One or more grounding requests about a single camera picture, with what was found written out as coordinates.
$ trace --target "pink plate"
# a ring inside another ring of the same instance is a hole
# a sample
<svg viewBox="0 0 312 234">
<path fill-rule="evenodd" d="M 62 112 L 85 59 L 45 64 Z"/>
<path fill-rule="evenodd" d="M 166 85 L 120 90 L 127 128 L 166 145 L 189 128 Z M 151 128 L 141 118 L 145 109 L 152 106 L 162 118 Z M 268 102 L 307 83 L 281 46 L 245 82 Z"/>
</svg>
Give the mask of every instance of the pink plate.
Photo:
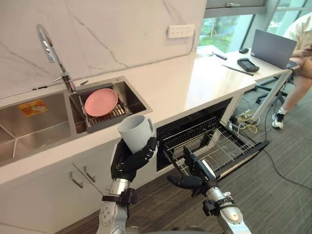
<svg viewBox="0 0 312 234">
<path fill-rule="evenodd" d="M 112 89 L 99 89 L 92 93 L 84 104 L 88 115 L 98 117 L 110 113 L 118 102 L 117 93 Z"/>
</svg>

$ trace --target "gray carpet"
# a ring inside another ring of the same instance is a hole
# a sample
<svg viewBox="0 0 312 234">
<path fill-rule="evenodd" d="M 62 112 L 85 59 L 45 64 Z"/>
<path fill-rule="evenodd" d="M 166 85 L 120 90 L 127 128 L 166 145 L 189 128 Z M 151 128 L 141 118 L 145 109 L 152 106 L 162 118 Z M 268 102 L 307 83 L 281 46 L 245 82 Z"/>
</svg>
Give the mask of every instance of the gray carpet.
<svg viewBox="0 0 312 234">
<path fill-rule="evenodd" d="M 292 89 L 288 85 L 285 91 Z M 255 111 L 256 97 L 266 91 L 250 91 L 244 95 L 236 109 L 239 114 L 249 105 Z M 279 172 L 285 177 L 312 187 L 312 92 L 285 117 L 283 130 L 272 129 L 271 109 L 267 118 L 268 140 L 266 147 Z M 264 119 L 261 116 L 260 131 L 252 134 L 244 130 L 254 140 L 263 140 Z M 281 178 L 273 169 L 269 157 L 261 152 L 252 161 L 234 171 L 219 183 L 221 189 L 230 191 L 244 215 L 244 220 L 252 233 L 312 232 L 311 190 L 292 184 Z M 203 196 L 194 199 L 190 191 L 171 185 L 163 175 L 137 190 L 140 200 L 130 208 L 128 225 L 139 226 L 143 233 L 161 230 L 180 230 L 189 225 L 200 226 L 206 231 L 221 233 L 215 217 L 206 217 L 202 211 Z M 98 227 L 98 212 L 62 230 L 59 234 L 94 234 Z"/>
</svg>

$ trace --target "marble backsplash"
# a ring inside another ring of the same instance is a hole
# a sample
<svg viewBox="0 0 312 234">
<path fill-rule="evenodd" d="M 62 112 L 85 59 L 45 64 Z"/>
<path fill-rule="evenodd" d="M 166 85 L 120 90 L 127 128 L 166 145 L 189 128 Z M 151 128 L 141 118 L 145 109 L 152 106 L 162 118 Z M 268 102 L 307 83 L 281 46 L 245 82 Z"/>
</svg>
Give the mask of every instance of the marble backsplash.
<svg viewBox="0 0 312 234">
<path fill-rule="evenodd" d="M 0 0 L 0 97 L 52 85 L 36 24 L 49 32 L 72 78 L 123 70 L 196 50 L 205 0 Z M 168 39 L 169 25 L 193 38 Z"/>
</svg>

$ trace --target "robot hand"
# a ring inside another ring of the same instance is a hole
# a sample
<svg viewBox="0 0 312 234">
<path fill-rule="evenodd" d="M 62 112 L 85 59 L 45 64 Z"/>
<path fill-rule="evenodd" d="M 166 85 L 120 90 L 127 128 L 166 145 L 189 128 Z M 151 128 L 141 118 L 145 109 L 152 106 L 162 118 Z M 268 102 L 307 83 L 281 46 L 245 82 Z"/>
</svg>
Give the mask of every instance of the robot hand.
<svg viewBox="0 0 312 234">
<path fill-rule="evenodd" d="M 136 177 L 137 170 L 147 164 L 156 150 L 156 138 L 151 137 L 146 146 L 132 154 L 123 139 L 118 143 L 111 166 L 112 179 L 127 179 L 130 182 Z"/>
<path fill-rule="evenodd" d="M 182 189 L 193 190 L 192 197 L 203 194 L 206 195 L 208 189 L 216 186 L 216 178 L 212 171 L 200 161 L 187 147 L 184 147 L 184 163 L 188 166 L 192 175 L 184 175 L 181 178 L 169 175 L 167 179 L 174 185 Z"/>
</svg>

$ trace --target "sneaker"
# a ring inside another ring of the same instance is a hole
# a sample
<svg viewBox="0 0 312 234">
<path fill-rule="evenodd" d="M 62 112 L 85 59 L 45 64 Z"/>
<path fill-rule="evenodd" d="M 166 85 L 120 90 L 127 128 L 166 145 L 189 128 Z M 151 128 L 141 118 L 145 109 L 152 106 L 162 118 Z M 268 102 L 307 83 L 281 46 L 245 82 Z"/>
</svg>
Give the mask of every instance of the sneaker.
<svg viewBox="0 0 312 234">
<path fill-rule="evenodd" d="M 280 113 L 276 113 L 274 115 L 272 115 L 272 126 L 275 128 L 280 128 L 282 129 L 284 127 L 284 115 L 280 114 Z"/>
</svg>

